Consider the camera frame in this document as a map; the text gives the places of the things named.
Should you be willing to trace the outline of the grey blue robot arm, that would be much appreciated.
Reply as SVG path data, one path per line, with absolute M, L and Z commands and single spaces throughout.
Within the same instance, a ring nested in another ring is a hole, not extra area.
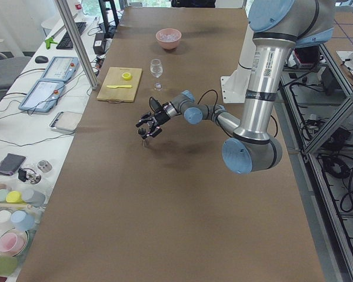
M 155 137 L 172 117 L 183 116 L 196 125 L 210 120 L 227 134 L 222 158 L 229 170 L 248 174 L 276 166 L 282 147 L 267 132 L 285 61 L 295 48 L 327 42 L 333 34 L 334 1 L 254 1 L 249 10 L 255 53 L 241 118 L 221 105 L 199 105 L 185 90 L 160 104 L 150 98 L 151 110 L 137 123 L 143 138 Z

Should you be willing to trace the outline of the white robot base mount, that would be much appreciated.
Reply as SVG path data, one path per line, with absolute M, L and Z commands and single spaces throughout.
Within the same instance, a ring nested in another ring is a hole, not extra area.
M 255 54 L 255 44 L 252 41 L 253 34 L 253 30 L 247 26 L 237 69 L 232 72 L 231 76 L 221 77 L 221 92 L 224 103 L 245 102 Z

